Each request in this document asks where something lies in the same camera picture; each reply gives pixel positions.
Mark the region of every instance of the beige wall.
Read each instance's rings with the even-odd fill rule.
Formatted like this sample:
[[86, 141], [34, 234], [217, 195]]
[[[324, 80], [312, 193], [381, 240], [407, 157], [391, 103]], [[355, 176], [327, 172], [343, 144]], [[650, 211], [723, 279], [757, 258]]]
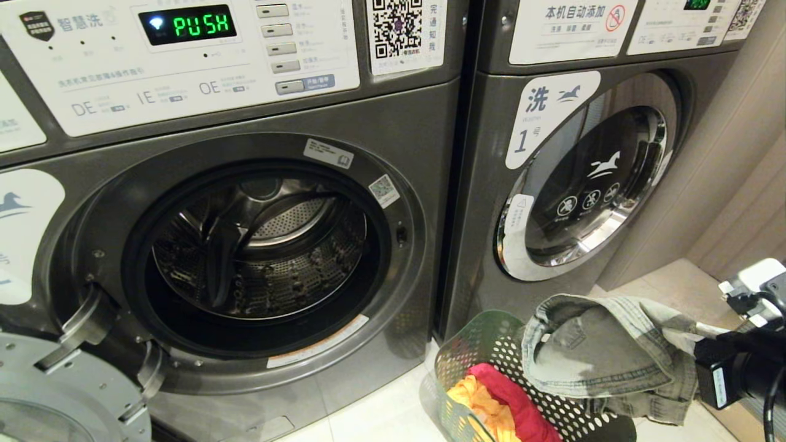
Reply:
[[767, 2], [729, 76], [598, 282], [614, 289], [678, 258], [784, 130], [786, 2]]
[[719, 281], [768, 257], [786, 260], [786, 131], [688, 252]]

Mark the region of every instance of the control button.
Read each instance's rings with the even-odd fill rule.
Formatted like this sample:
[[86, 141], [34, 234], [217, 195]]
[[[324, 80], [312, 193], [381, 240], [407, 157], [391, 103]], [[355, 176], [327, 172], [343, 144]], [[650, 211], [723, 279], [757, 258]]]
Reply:
[[303, 81], [301, 79], [276, 83], [276, 92], [278, 92], [279, 95], [303, 92], [305, 89], [306, 87], [303, 85]]
[[270, 65], [273, 68], [273, 74], [280, 74], [282, 72], [292, 72], [292, 71], [299, 71], [300, 70], [300, 62], [297, 60], [294, 61], [282, 61], [281, 63], [273, 63]]
[[265, 37], [278, 37], [281, 35], [292, 35], [291, 24], [271, 24], [262, 26], [262, 35]]
[[286, 5], [264, 5], [256, 7], [256, 16], [259, 18], [265, 17], [286, 17], [289, 15], [289, 9]]
[[268, 55], [284, 55], [285, 53], [296, 53], [297, 45], [295, 43], [276, 43], [267, 45]]

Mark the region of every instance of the washing machine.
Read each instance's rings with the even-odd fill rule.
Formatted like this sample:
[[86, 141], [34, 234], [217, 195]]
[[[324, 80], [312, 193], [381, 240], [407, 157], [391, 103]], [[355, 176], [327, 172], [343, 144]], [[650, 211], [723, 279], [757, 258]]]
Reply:
[[525, 319], [550, 295], [592, 289], [679, 160], [763, 2], [740, 9], [742, 18], [739, 4], [477, 5], [440, 337], [482, 310]]
[[421, 363], [466, 9], [0, 4], [0, 433], [270, 440]]

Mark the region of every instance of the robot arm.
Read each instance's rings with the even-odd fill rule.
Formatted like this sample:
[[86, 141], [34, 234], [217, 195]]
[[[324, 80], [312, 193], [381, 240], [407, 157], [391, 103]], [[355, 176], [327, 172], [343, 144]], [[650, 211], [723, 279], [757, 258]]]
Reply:
[[763, 260], [718, 287], [746, 322], [696, 343], [701, 400], [721, 410], [744, 397], [763, 399], [765, 436], [774, 441], [773, 408], [786, 407], [786, 267]]

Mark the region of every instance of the digital display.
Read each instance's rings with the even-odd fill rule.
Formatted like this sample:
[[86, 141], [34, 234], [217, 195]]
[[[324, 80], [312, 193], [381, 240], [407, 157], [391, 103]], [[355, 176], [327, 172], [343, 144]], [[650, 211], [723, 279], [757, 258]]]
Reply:
[[704, 11], [710, 6], [711, 0], [688, 0], [685, 2], [686, 11]]
[[140, 13], [139, 20], [153, 46], [237, 35], [227, 5], [151, 11]]

